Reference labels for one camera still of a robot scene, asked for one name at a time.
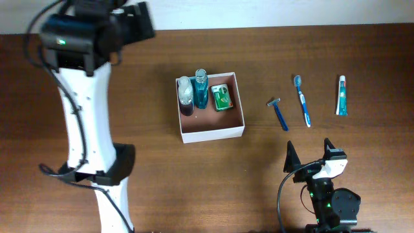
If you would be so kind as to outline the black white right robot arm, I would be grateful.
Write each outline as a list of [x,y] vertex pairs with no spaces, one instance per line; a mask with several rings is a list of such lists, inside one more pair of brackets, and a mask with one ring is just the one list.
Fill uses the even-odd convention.
[[361,197],[347,188],[334,188],[332,180],[347,166],[346,153],[324,139],[323,157],[302,164],[291,141],[283,171],[287,174],[281,184],[293,177],[295,183],[305,183],[309,192],[316,224],[305,226],[305,232],[350,232],[357,225]]

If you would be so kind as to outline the green white toothpaste tube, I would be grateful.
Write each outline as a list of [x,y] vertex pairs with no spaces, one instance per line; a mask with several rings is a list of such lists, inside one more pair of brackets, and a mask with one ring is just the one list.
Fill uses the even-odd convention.
[[336,115],[347,116],[346,77],[344,75],[339,77]]

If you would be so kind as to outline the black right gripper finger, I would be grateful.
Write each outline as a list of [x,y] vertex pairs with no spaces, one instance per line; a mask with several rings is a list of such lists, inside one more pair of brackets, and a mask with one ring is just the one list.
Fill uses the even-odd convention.
[[328,138],[325,138],[324,139],[324,152],[334,153],[335,149],[336,148],[333,146],[332,142]]
[[287,156],[283,167],[284,173],[290,173],[301,167],[301,162],[296,153],[293,143],[289,140],[287,142]]

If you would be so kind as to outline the teal mouthwash bottle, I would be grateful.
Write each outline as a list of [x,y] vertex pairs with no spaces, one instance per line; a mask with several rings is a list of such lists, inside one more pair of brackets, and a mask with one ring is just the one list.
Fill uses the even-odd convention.
[[197,107],[205,109],[208,103],[208,75],[204,69],[195,71],[195,94],[197,95]]

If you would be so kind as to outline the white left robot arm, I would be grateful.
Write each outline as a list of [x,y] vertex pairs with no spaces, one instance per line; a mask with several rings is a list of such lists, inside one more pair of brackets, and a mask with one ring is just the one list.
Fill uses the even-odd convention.
[[69,140],[67,161],[50,177],[93,190],[102,232],[133,232],[127,184],[135,147],[111,138],[108,87],[111,54],[155,36],[145,1],[66,1],[41,27],[42,67],[60,92]]

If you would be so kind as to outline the green soap box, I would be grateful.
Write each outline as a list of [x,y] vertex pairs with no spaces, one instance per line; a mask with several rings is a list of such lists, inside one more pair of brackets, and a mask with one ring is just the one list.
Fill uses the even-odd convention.
[[226,111],[234,107],[227,84],[211,86],[211,92],[217,112]]

